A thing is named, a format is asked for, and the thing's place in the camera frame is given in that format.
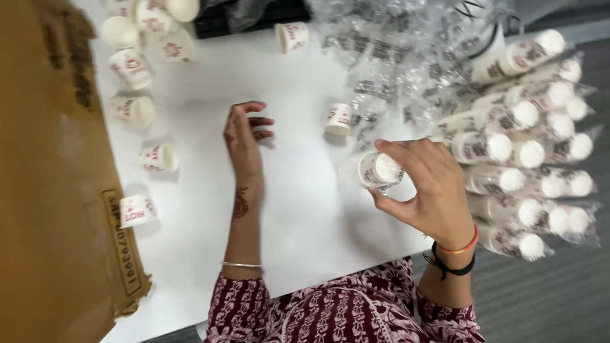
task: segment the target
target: forearm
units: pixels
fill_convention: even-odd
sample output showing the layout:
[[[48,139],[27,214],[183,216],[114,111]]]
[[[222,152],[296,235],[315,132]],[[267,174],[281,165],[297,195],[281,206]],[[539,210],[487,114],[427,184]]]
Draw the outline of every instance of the forearm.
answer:
[[[466,267],[472,260],[475,248],[461,254],[444,253],[441,249],[436,250],[436,255],[449,268],[459,270]],[[428,264],[420,284],[419,293],[429,301],[449,308],[464,308],[473,302],[471,290],[471,273],[463,276],[447,273],[447,278],[440,280],[442,272],[436,266]]]
[[[240,264],[260,264],[260,210],[258,191],[237,186],[235,209],[224,260]],[[232,280],[260,278],[260,268],[224,265],[221,274]]]

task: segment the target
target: white tabletop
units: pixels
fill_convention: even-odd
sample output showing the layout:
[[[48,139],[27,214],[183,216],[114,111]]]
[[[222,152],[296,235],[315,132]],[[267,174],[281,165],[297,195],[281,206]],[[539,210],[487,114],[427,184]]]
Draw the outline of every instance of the white tabletop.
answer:
[[[101,20],[93,20],[99,27]],[[118,321],[104,343],[136,343],[207,319],[220,271],[234,197],[232,168],[221,138],[231,104],[266,101],[276,137],[261,147],[266,197],[262,208],[262,262],[272,297],[423,251],[431,240],[375,209],[370,194],[337,180],[334,164],[353,147],[323,135],[332,103],[349,100],[347,72],[313,42],[287,56],[271,30],[197,41],[197,62],[162,64],[148,91],[156,106],[149,130],[138,131],[110,115],[108,100],[120,87],[107,67],[113,49],[92,42],[99,95],[118,174],[126,195],[148,193],[159,223],[135,228],[153,289],[132,316]],[[398,122],[398,113],[394,113]],[[384,135],[412,139],[404,125]],[[180,159],[174,174],[144,171],[138,150],[173,142]],[[390,192],[413,197],[407,179]]]

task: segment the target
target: hand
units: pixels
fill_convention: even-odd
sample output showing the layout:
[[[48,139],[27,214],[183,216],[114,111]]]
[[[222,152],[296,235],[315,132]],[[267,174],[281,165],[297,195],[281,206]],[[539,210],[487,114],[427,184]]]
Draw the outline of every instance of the hand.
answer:
[[[273,125],[273,119],[246,116],[250,112],[260,112],[267,106],[261,101],[250,101],[231,107],[231,113],[224,129],[224,140],[227,143],[235,181],[239,188],[261,192],[263,188],[263,167],[260,161],[259,147],[256,141],[273,137],[273,131],[253,131],[262,125]]]
[[[466,247],[474,238],[475,227],[462,169],[445,144],[427,138],[407,142],[378,139],[375,147],[403,167],[417,189],[415,198],[409,201],[397,201],[369,190],[375,206],[432,237],[447,250]]]

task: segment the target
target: black bracelet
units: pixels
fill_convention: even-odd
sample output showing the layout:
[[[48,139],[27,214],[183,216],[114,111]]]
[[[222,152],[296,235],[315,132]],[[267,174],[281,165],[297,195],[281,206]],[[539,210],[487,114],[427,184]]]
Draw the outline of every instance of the black bracelet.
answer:
[[[434,259],[432,259],[430,256],[427,256],[426,254],[423,254],[423,258],[426,260],[426,262],[440,269],[440,271],[443,273],[443,275],[440,277],[441,281],[443,281],[447,277],[447,272],[453,275],[462,276],[470,273],[472,268],[475,266],[475,255],[473,254],[472,261],[470,261],[470,263],[466,267],[459,270],[449,269],[449,267],[447,267],[443,263],[443,261],[441,261],[439,257],[436,256],[436,241],[432,244],[432,254],[434,254]]]

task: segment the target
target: maroon patterned kurta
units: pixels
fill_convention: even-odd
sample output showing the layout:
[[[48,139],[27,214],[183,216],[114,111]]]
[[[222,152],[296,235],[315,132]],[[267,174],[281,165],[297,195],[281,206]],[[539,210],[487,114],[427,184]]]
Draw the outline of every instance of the maroon patterned kurta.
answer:
[[[399,259],[269,300],[262,279],[218,277],[209,343],[485,342],[472,305],[451,309],[417,293],[411,258]]]

